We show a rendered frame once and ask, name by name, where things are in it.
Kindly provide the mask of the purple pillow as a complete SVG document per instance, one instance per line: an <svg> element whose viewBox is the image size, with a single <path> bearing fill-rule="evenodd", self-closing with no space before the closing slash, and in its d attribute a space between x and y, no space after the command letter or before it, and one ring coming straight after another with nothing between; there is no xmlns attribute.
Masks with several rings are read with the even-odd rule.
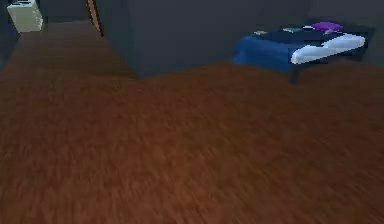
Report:
<svg viewBox="0 0 384 224"><path fill-rule="evenodd" d="M338 32L343 30L342 25L333 23L333 22L326 22L326 21L314 23L312 24L312 27L318 31Z"/></svg>

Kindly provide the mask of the white pillow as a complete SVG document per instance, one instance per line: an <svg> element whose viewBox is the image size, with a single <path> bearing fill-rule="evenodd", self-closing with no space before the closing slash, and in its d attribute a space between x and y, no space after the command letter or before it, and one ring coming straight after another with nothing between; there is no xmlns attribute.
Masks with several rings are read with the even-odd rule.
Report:
<svg viewBox="0 0 384 224"><path fill-rule="evenodd" d="M320 46L306 45L293 52L292 64L304 64L362 47L366 39L353 34L343 34Z"/></svg>

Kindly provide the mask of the blue bed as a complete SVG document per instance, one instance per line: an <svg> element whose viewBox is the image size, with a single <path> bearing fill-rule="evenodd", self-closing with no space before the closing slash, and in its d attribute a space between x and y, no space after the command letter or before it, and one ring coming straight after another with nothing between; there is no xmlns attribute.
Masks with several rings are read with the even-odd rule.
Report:
<svg viewBox="0 0 384 224"><path fill-rule="evenodd" d="M285 32L282 28L263 35L256 35L254 33L247 35L236 45L234 56L231 61L237 64L253 65L282 72L290 72L291 82L296 83L300 71L305 67L328 63L332 59L338 57L347 57L354 61L361 61L376 31L374 27L346 22L337 23L343 26L342 31L318 31L312 27L312 24L293 26L295 28L303 29L303 31L295 33ZM360 48L327 58L298 65L291 63L291 56L294 51L306 45L320 46L326 41L342 36L343 34L362 36L366 39L366 42Z"/></svg>

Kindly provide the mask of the pale cream cabinet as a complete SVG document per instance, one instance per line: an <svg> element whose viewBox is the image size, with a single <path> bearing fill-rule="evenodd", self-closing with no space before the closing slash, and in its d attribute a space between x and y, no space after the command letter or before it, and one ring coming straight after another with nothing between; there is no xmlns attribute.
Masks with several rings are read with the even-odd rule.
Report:
<svg viewBox="0 0 384 224"><path fill-rule="evenodd" d="M37 32L42 29L43 17L36 0L16 0L7 10L19 33Z"/></svg>

